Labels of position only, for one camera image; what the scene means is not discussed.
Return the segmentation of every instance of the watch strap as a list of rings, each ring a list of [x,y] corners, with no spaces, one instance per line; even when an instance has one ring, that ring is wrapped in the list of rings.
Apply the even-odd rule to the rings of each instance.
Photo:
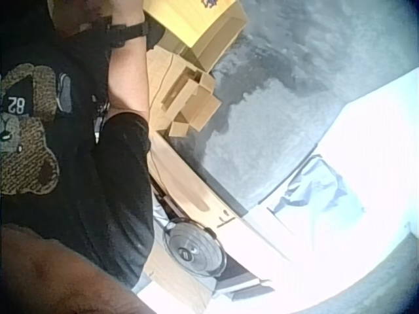
[[[148,33],[149,23],[147,21],[132,26],[109,25],[107,28],[107,36],[112,48],[122,48],[126,41],[147,36]]]

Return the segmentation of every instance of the floor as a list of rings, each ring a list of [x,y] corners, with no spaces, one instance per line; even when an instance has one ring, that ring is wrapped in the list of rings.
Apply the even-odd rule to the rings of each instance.
[[[172,144],[244,215],[271,193],[349,102],[418,66],[407,0],[242,0],[243,34],[213,70],[223,106]]]

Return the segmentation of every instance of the cardboard box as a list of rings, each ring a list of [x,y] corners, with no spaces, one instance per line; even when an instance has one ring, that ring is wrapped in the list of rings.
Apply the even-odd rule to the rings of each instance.
[[[186,5],[185,2],[189,1],[191,0],[182,1],[182,5]],[[210,10],[206,10],[208,10],[206,13],[203,11],[201,14],[210,14]],[[156,16],[153,17],[164,25]],[[201,25],[204,23],[203,21],[205,18],[197,22]],[[201,31],[199,38],[194,37],[192,41],[188,36],[184,36],[178,27],[166,26],[166,33],[159,45],[170,52],[179,54],[201,70],[210,72],[246,24],[247,16],[242,5],[238,1],[233,1],[223,13],[213,20],[212,24],[206,24],[207,28],[204,31],[202,31],[202,27],[199,27]]]

